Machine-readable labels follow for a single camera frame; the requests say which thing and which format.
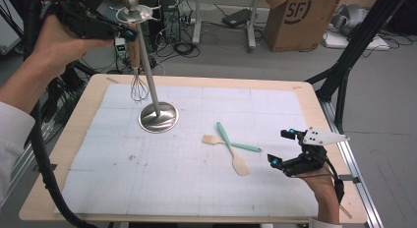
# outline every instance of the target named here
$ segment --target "gray floor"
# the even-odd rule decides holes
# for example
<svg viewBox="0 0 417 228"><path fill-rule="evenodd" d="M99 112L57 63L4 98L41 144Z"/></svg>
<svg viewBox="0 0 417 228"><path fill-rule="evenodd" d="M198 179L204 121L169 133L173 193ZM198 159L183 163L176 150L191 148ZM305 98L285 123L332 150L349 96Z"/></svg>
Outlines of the gray floor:
<svg viewBox="0 0 417 228"><path fill-rule="evenodd" d="M304 81L329 68L342 53L322 46L311 52L272 53L264 41L258 42L253 53L247 53L246 48L240 47L246 44L243 31L205 25L202 31L200 56L169 59L162 63L163 70L161 66L155 68L155 74ZM414 193L417 183L412 179L417 171L416 133L413 132L417 126L413 117L417 112L416 52L417 44L373 52L369 58L357 62L348 84L345 134L351 137L350 146L385 227L415 227L417 222L417 194ZM105 62L112 57L112 49L95 50L86 60L98 68L106 66ZM16 56L1 57L1 83L18 68L21 60ZM2 209L0 227L71 227L65 222L19 219L19 210L36 177L37 173L31 170L25 174Z"/></svg>

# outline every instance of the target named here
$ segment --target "wooden table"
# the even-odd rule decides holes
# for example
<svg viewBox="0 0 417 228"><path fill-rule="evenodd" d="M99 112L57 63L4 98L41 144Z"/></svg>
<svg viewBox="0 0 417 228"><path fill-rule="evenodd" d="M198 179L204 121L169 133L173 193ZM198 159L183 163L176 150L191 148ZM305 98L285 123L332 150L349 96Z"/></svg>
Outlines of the wooden table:
<svg viewBox="0 0 417 228"><path fill-rule="evenodd" d="M55 176L62 190L72 161L80 149L92 118L98 109L102 97L110 84L129 84L132 76L95 75L91 78L83 96L68 121L61 137L50 155L51 163L57 164ZM205 86L258 88L294 91L297 95L307 126L329 129L328 122L311 85L302 82L255 81L232 79L205 79L180 77L154 77L157 86ZM349 174L337 144L326 146L328 157L339 175ZM345 196L342 205L351 217L340 212L341 223L365 223L365 208L352 182L345 182ZM55 205L44 189L41 176L35 182L20 217L23 220L52 221L63 220L63 216L54 213ZM147 222L235 222L235 223L300 223L306 219L292 220L277 217L191 217L191 216L142 216L142 215L80 215L89 221L147 221Z"/></svg>

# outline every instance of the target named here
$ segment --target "white sleeve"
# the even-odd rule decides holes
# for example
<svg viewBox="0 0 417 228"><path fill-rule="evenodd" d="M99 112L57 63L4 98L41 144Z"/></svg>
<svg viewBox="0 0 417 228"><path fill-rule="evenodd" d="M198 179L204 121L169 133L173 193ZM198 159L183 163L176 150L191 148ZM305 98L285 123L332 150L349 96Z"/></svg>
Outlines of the white sleeve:
<svg viewBox="0 0 417 228"><path fill-rule="evenodd" d="M309 227L310 228L341 228L341 225L333 225L324 223L313 218L309 219Z"/></svg>
<svg viewBox="0 0 417 228"><path fill-rule="evenodd" d="M24 152L34 119L26 112L0 102L0 207L3 206L16 159Z"/></svg>

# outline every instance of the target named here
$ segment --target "round metal base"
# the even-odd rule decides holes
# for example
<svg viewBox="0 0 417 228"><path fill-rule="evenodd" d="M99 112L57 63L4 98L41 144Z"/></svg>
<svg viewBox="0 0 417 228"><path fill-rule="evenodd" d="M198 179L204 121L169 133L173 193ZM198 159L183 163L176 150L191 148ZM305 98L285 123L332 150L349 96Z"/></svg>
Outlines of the round metal base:
<svg viewBox="0 0 417 228"><path fill-rule="evenodd" d="M148 105L139 114L139 125L150 133L164 133L175 126L179 114L174 105L167 102L159 102L160 116L156 117L153 104Z"/></svg>

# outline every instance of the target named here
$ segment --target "whisk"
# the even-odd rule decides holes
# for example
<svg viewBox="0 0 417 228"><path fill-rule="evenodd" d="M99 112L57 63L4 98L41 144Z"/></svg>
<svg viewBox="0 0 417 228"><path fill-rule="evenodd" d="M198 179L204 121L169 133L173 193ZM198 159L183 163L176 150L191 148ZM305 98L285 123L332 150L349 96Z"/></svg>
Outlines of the whisk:
<svg viewBox="0 0 417 228"><path fill-rule="evenodd" d="M128 24L129 28L136 29L135 24ZM133 69L133 78L131 82L131 98L135 101L135 103L142 102L142 100L147 100L149 96L149 87L148 85L141 80L139 77L139 70L140 70L140 46L139 46L139 38L136 37L134 41L128 42L129 48L129 60L131 63L131 67Z"/></svg>

